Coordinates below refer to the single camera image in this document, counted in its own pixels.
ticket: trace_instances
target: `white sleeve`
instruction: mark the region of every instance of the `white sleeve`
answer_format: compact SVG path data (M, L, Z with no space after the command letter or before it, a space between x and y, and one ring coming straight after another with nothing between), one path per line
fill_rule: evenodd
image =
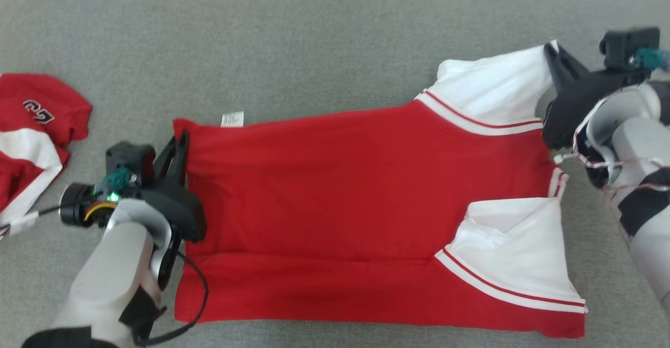
M428 90L468 118L501 126L533 119L551 85L544 46L537 46L476 61L446 60Z

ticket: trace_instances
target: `clothing tag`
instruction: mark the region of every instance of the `clothing tag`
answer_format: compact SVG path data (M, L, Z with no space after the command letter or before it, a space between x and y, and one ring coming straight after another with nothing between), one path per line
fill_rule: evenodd
M238 111L236 113L224 114L221 117L221 127L243 127L244 126L244 112Z

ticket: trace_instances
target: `green light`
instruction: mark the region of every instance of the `green light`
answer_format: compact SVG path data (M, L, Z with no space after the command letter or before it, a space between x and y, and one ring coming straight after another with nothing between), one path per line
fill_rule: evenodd
M107 196L107 200L109 201L119 201L121 197L119 196L118 193L111 193L109 196Z

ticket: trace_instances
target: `t-shirt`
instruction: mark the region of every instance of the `t-shirt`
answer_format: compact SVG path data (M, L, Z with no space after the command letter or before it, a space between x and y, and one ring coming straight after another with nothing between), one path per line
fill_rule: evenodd
M201 321L338 320L584 334L567 277L567 176L534 107L542 47L447 61L399 107L189 131L208 233L187 255ZM203 286L184 267L175 316Z
M91 105L46 74L0 75L0 226L21 217L58 176L65 146L88 136Z

